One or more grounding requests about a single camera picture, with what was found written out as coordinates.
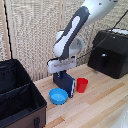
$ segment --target cup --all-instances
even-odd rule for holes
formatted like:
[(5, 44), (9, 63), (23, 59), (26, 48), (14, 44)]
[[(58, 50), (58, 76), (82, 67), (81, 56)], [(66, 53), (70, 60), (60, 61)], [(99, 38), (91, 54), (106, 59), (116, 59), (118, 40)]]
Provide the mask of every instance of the cup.
[(76, 90), (79, 93), (84, 93), (85, 89), (87, 87), (88, 84), (88, 80), (85, 78), (78, 78), (77, 79), (77, 86), (76, 86)]

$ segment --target blue bowl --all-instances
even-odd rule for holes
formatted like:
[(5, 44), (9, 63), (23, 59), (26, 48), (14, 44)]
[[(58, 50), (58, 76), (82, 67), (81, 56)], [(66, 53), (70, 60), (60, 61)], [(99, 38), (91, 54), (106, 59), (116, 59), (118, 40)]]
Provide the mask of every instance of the blue bowl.
[(64, 104), (68, 98), (68, 93), (60, 88), (54, 88), (49, 92), (50, 100), (53, 104)]

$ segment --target black container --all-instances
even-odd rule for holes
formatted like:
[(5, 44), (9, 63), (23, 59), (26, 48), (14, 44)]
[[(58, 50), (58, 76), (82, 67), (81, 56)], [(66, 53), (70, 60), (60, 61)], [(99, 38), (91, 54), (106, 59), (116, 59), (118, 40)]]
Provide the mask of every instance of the black container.
[[(95, 48), (108, 34), (99, 31), (93, 41)], [(88, 66), (112, 78), (118, 79), (128, 73), (128, 36), (112, 32), (92, 51)]]
[(0, 62), (0, 128), (43, 128), (46, 106), (18, 60)]

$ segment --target woven wall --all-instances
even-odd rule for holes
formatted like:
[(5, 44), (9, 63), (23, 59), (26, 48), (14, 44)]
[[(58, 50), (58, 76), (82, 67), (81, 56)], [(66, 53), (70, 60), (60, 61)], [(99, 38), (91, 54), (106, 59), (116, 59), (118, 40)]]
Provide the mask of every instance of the woven wall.
[(10, 59), (7, 23), (3, 0), (0, 0), (0, 61)]
[(59, 0), (7, 0), (6, 4), (12, 14), (15, 58), (32, 80), (47, 77), (47, 61), (54, 57)]
[[(80, 8), (80, 6), (83, 4), (84, 1), (85, 0), (65, 0), (65, 3), (64, 3), (65, 12), (64, 12), (64, 26), (63, 26), (63, 28), (65, 28), (67, 26), (71, 17), (73, 16), (73, 14)], [(86, 49), (85, 49), (85, 51), (80, 53), (77, 57), (85, 55), (85, 53), (90, 51), (90, 49), (91, 49), (91, 46), (90, 46), (91, 33), (93, 30), (93, 25), (94, 24), (91, 24), (88, 27), (82, 27), (80, 32), (78, 33), (77, 36), (84, 39), (84, 41), (86, 43)], [(77, 61), (77, 64), (80, 65), (80, 64), (86, 63), (88, 61), (88, 58), (89, 58), (89, 56), (82, 57), (81, 59), (79, 59)]]
[[(115, 8), (107, 16), (96, 22), (93, 38), (99, 30), (112, 28), (126, 10), (128, 10), (128, 0), (119, 0)], [(128, 30), (128, 14), (121, 20), (116, 28)]]
[(7, 52), (5, 47), (2, 15), (0, 14), (0, 61), (7, 60)]
[[(84, 0), (6, 0), (6, 4), (9, 3), (7, 7), (10, 8), (8, 15), (11, 16), (8, 20), (12, 21), (13, 27), (10, 35), (14, 39), (11, 42), (14, 58), (20, 60), (32, 80), (50, 75), (47, 72), (47, 61), (54, 58), (56, 32), (66, 27), (83, 2)], [(126, 11), (127, 5), (127, 0), (120, 0), (104, 19), (80, 30), (77, 36), (82, 37), (87, 45), (85, 51), (77, 57), (92, 49), (96, 33), (112, 27)], [(123, 19), (118, 27), (127, 28), (127, 22), (127, 18)], [(78, 65), (86, 63), (88, 59), (89, 55), (82, 57), (78, 60)]]

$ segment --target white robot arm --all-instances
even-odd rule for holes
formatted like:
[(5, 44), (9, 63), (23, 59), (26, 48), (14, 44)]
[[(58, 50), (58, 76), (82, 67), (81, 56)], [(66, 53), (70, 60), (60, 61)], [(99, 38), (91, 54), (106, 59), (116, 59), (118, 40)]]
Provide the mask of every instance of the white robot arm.
[(118, 0), (85, 0), (56, 41), (53, 49), (55, 56), (60, 60), (69, 58), (71, 53), (69, 46), (81, 27), (106, 16), (117, 2)]
[(76, 56), (85, 48), (85, 43), (81, 38), (73, 39), (82, 28), (106, 16), (117, 4), (119, 0), (85, 0), (82, 6), (76, 11), (64, 31), (57, 33), (56, 43), (53, 52), (57, 60), (48, 62), (49, 73), (56, 73), (76, 66), (76, 61), (62, 64), (60, 60), (65, 60)]

